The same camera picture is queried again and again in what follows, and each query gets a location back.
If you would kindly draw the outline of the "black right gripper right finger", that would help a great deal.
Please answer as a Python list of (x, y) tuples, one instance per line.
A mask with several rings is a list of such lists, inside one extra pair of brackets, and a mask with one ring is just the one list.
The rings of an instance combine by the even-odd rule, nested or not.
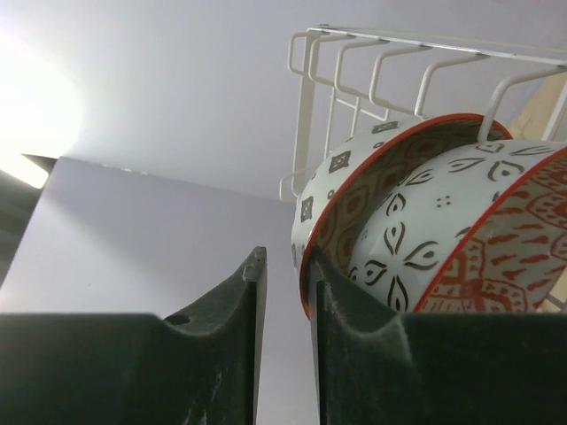
[(397, 313), (308, 263), (323, 424), (563, 424), (562, 313)]

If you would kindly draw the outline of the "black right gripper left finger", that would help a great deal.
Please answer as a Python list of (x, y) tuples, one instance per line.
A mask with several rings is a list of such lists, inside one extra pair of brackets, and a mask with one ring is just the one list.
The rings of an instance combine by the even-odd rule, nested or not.
[(253, 424), (267, 251), (166, 318), (5, 313), (4, 424)]

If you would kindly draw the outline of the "red diamond dot bowl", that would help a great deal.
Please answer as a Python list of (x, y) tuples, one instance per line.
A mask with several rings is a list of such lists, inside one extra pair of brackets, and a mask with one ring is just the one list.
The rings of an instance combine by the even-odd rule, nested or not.
[(291, 231), (302, 301), (314, 249), (392, 309), (424, 312), (442, 265), (492, 202), (473, 186), (483, 118), (390, 120), (352, 136), (315, 170)]

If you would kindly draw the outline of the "white wire dish rack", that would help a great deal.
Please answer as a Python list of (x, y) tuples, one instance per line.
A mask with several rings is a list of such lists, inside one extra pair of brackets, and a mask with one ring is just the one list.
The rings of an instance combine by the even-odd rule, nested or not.
[[(342, 83), (347, 68), (345, 55), (363, 49), (377, 53), (372, 74), (357, 87)], [(514, 85), (540, 81), (539, 88), (517, 114), (515, 135), (542, 140), (566, 138), (566, 51), (513, 42), (496, 42), (417, 32), (318, 26), (294, 34), (288, 47), (287, 68), (301, 79), (299, 112), (291, 174), (279, 182), (278, 196), (285, 203), (297, 200), (312, 172), (308, 166), (313, 128), (315, 92), (330, 91), (326, 125), (327, 142), (332, 139), (335, 106), (342, 104), (353, 113), (352, 129), (360, 116), (386, 121), (393, 114), (425, 119), (425, 107), (434, 75), (441, 69), (460, 67), (482, 60), (500, 60), (509, 65), (525, 62), (540, 65), (533, 73), (509, 75), (495, 87), (485, 116), (497, 113), (506, 92)]]

